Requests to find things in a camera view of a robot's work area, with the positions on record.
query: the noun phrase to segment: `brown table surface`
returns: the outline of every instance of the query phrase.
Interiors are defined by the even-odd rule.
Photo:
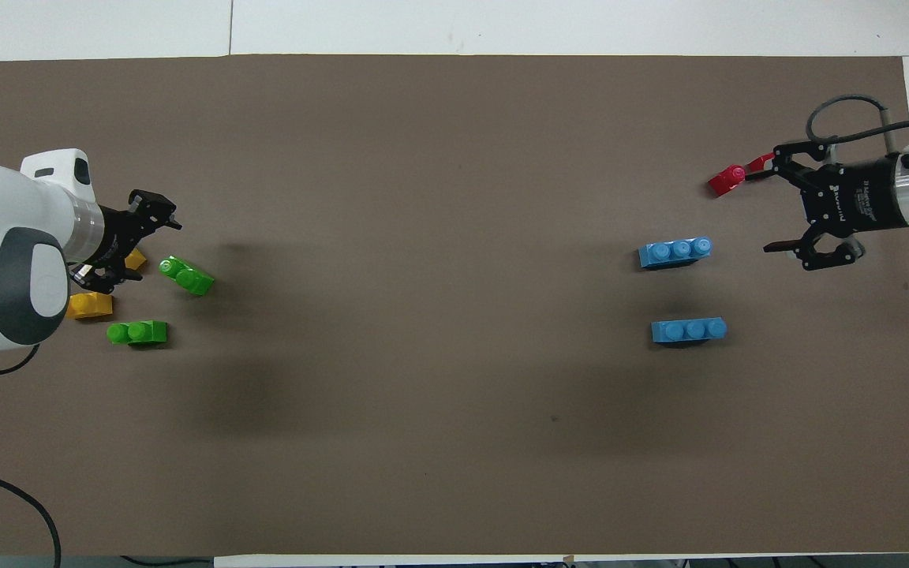
[[[185,226],[0,378],[0,476],[66,554],[909,551],[908,234],[806,273],[761,252],[794,188],[704,184],[845,92],[906,117],[898,58],[0,62],[1,165],[82,148]],[[703,316],[729,337],[650,341]],[[162,349],[104,338],[142,319]],[[0,554],[49,550],[0,490]]]

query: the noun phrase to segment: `blue toy brick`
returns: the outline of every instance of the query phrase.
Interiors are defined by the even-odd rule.
[[[727,333],[728,325],[720,317],[673,319],[672,321],[656,321],[650,324],[650,337],[657,344],[722,339]]]
[[[674,268],[695,263],[704,256],[710,256],[713,242],[707,237],[683,238],[679,241],[649,242],[638,252],[641,254],[641,268]]]

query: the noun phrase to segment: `green brick stud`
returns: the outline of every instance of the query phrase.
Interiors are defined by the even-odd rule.
[[[204,296],[215,281],[209,274],[177,256],[167,256],[159,261],[159,272],[196,296]]]
[[[115,323],[107,328],[107,338],[115,345],[154,345],[166,342],[166,321]]]

